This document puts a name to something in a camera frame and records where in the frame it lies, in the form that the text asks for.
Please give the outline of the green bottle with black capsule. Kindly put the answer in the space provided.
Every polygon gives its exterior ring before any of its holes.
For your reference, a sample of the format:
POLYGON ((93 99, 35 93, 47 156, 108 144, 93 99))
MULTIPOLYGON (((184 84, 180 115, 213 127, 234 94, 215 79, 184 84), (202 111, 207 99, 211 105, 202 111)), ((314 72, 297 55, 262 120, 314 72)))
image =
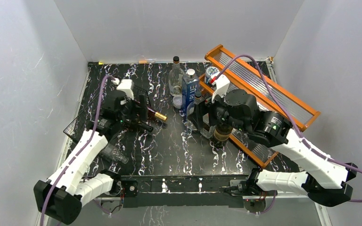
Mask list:
POLYGON ((123 124, 130 128, 130 129, 139 129, 139 130, 145 130, 147 132, 152 132, 154 130, 154 128, 144 122, 140 122, 140 121, 124 121, 123 124))

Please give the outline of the dark green wine bottle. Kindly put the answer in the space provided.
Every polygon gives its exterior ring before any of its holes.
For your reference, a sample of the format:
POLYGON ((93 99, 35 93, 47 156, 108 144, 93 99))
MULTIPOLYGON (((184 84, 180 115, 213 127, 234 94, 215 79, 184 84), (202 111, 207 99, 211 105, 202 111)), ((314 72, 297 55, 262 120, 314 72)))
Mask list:
POLYGON ((213 132, 213 144, 216 148, 223 148, 232 133, 233 127, 224 123, 217 124, 213 132))

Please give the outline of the clear bottle with orange label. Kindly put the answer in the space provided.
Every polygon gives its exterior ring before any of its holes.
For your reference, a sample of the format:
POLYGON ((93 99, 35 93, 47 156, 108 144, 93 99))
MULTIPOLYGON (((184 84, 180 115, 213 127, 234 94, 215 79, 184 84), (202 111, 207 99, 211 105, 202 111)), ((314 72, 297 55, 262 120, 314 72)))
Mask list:
POLYGON ((200 133, 205 138, 211 139, 213 137, 214 130, 215 126, 210 126, 209 124, 204 123, 202 129, 200 130, 200 133))

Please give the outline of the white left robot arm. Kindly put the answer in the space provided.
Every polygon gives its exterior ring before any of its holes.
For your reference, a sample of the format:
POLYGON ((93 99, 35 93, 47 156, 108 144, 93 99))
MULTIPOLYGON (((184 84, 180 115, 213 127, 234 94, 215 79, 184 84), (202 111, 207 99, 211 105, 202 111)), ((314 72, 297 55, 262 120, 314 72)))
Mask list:
POLYGON ((102 194, 134 197, 137 182, 124 179, 118 173, 102 170, 82 181, 96 156, 108 150, 109 142, 125 127, 153 131, 145 122, 150 102, 144 94, 132 99, 124 91, 111 97, 99 98, 95 119, 79 139, 75 149, 46 181, 39 180, 34 188, 38 210, 60 223, 69 225, 79 216, 82 207, 102 194))

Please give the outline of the clear round glass bottle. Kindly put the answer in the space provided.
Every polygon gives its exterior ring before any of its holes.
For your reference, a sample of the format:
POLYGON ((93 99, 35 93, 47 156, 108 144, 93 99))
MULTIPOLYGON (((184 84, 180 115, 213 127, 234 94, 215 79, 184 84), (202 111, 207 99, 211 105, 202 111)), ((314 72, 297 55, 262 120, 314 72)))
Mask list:
POLYGON ((201 91, 196 91, 192 102, 186 109, 187 128, 191 131, 200 131, 203 128, 203 111, 204 104, 202 102, 201 91))

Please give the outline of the blue square glass bottle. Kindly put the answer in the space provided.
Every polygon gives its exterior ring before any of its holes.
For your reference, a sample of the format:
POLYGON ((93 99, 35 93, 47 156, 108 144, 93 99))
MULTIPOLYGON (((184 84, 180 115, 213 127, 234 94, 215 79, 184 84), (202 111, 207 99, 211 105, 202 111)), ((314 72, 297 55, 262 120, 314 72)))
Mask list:
POLYGON ((194 69, 188 69, 182 77, 182 110, 187 113, 187 107, 194 101, 195 93, 199 90, 199 79, 194 69))

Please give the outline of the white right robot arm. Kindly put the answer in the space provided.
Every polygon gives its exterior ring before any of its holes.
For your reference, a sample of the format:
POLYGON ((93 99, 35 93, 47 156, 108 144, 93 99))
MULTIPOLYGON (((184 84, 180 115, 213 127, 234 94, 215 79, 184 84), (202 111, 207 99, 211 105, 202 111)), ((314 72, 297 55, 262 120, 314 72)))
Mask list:
POLYGON ((208 116, 209 125, 216 128, 213 137, 219 142, 236 130, 253 142, 288 157, 301 168, 299 172, 255 168, 245 181, 231 183, 225 188, 226 193, 243 196, 283 191, 305 195, 326 207, 351 201, 353 188, 348 181, 355 178, 356 173, 315 151, 309 142, 301 141, 288 119, 275 111, 262 110, 256 97, 244 90, 235 89, 196 100, 187 108, 186 114, 187 120, 198 130, 204 128, 204 116, 208 116))

